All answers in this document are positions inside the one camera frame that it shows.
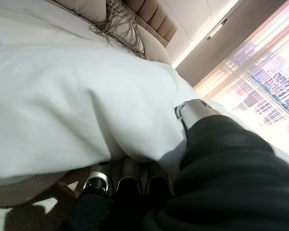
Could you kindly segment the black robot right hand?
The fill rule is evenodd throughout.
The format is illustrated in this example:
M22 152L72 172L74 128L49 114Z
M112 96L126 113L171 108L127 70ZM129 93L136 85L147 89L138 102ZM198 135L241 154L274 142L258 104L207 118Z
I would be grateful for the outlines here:
M187 150L170 189L162 177L122 179L109 197L90 178L62 231L289 231L289 164L269 143L202 100L178 106Z

